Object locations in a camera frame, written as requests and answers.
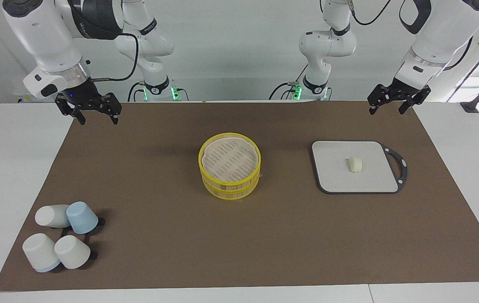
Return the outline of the yellow bamboo steamer lid tier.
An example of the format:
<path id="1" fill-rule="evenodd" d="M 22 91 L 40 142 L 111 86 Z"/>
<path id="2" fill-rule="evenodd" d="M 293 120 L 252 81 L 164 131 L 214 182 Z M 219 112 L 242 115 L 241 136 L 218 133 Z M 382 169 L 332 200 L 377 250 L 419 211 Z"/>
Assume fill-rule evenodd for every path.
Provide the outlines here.
<path id="1" fill-rule="evenodd" d="M 201 179 L 218 192 L 255 187 L 261 173 L 261 151 L 247 136 L 220 133 L 207 139 L 198 152 Z"/>

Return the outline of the yellow bamboo steamer base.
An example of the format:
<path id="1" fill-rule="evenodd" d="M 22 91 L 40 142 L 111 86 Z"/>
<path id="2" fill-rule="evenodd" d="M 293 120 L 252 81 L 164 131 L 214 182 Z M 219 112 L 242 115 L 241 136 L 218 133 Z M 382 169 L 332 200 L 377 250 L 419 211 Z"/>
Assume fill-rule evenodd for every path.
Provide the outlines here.
<path id="1" fill-rule="evenodd" d="M 254 192 L 260 180 L 260 173 L 258 172 L 249 180 L 244 180 L 241 184 L 233 186 L 214 182 L 205 173 L 201 173 L 201 180 L 212 196 L 224 201 L 239 201 Z"/>

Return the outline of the grey cutting board black rim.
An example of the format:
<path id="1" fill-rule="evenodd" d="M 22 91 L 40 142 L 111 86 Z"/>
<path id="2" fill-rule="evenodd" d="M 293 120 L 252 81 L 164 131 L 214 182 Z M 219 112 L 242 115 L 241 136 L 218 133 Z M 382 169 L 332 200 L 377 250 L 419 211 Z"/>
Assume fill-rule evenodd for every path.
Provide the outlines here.
<path id="1" fill-rule="evenodd" d="M 377 141 L 315 141 L 310 151 L 326 194 L 396 194 L 408 178 L 403 157 Z"/>

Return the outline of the light blue cup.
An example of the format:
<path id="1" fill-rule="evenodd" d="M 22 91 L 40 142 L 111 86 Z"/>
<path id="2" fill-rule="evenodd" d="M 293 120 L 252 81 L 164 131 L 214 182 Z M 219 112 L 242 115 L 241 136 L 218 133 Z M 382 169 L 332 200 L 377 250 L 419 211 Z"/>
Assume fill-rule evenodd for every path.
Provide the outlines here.
<path id="1" fill-rule="evenodd" d="M 98 216 L 84 201 L 77 201 L 69 205 L 66 215 L 76 234 L 87 234 L 94 230 L 99 223 Z"/>

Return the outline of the white cup lying sideways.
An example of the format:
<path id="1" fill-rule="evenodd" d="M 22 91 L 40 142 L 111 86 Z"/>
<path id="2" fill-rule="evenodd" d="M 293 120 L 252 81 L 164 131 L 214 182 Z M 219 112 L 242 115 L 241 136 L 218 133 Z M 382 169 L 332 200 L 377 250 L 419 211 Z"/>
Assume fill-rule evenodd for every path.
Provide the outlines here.
<path id="1" fill-rule="evenodd" d="M 69 205 L 47 205 L 40 207 L 35 213 L 35 222 L 39 226 L 53 229 L 68 228 L 71 224 L 66 210 Z"/>

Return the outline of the plain white cup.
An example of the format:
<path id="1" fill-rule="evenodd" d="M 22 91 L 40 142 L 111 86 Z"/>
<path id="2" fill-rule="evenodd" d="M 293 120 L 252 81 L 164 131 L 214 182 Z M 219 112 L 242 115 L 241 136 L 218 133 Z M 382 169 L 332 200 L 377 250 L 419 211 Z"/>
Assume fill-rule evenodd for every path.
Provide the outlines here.
<path id="1" fill-rule="evenodd" d="M 61 237 L 54 245 L 54 252 L 68 270 L 77 269 L 89 260 L 91 249 L 80 239 L 72 235 Z"/>

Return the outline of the white cup with blue rim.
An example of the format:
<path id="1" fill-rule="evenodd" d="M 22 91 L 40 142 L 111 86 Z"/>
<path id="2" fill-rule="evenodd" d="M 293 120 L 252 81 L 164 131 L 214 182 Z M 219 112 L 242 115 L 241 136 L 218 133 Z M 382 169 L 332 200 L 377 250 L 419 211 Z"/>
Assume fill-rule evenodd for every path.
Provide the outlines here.
<path id="1" fill-rule="evenodd" d="M 54 247 L 55 242 L 44 233 L 29 236 L 22 244 L 30 265 L 40 274 L 55 269 L 61 263 Z"/>

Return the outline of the brown table mat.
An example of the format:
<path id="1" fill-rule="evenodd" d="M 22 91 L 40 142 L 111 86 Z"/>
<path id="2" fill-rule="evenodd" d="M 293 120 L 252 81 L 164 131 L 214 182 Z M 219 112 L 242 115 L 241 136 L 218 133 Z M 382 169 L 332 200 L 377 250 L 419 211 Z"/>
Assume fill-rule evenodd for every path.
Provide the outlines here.
<path id="1" fill-rule="evenodd" d="M 0 273 L 0 291 L 479 282 L 479 222 L 416 113 L 365 102 L 145 103 L 119 123 L 72 122 Z M 224 132 L 261 150 L 241 201 L 204 187 L 197 156 Z M 396 194 L 325 194 L 311 146 L 376 141 L 403 156 Z M 84 201 L 106 220 L 81 270 L 37 273 L 22 244 L 45 205 Z"/>

